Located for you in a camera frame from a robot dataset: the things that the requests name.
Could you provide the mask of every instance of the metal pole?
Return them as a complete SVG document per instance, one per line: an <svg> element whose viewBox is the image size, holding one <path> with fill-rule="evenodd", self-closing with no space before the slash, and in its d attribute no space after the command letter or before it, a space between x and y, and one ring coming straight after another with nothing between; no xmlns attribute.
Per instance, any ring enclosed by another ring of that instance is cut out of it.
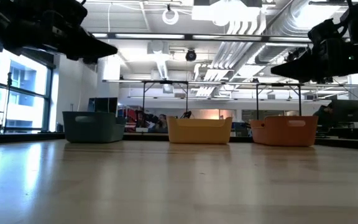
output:
<svg viewBox="0 0 358 224"><path fill-rule="evenodd" d="M143 113L144 113L144 100L145 100L145 95L146 95L146 82L143 82L143 107L142 107Z"/></svg>
<svg viewBox="0 0 358 224"><path fill-rule="evenodd" d="M299 96L299 116L302 116L301 85L298 85L298 96Z"/></svg>
<svg viewBox="0 0 358 224"><path fill-rule="evenodd" d="M188 111L188 100L189 100L189 83L186 84L186 112Z"/></svg>
<svg viewBox="0 0 358 224"><path fill-rule="evenodd" d="M256 85L256 119L259 120L259 85Z"/></svg>

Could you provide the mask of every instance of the desk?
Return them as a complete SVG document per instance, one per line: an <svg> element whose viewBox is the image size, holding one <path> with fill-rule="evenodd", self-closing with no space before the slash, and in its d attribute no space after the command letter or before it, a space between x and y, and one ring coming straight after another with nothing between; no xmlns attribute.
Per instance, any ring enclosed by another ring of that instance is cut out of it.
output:
<svg viewBox="0 0 358 224"><path fill-rule="evenodd" d="M348 139L358 139L358 128L331 128L327 136L345 137Z"/></svg>

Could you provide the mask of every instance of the yellow storage bin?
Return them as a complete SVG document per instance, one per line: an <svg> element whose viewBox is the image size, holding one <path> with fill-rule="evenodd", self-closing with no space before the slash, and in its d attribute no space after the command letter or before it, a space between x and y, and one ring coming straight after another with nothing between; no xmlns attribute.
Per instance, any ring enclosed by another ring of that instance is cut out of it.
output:
<svg viewBox="0 0 358 224"><path fill-rule="evenodd" d="M176 119L168 117L168 135L172 143L227 144L232 118Z"/></svg>

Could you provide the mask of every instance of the computer monitor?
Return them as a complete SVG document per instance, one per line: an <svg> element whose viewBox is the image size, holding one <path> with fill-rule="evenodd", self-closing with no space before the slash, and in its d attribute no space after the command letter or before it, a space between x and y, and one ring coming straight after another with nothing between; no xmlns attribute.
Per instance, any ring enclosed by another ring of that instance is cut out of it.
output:
<svg viewBox="0 0 358 224"><path fill-rule="evenodd" d="M336 122L358 122L358 100L333 100Z"/></svg>

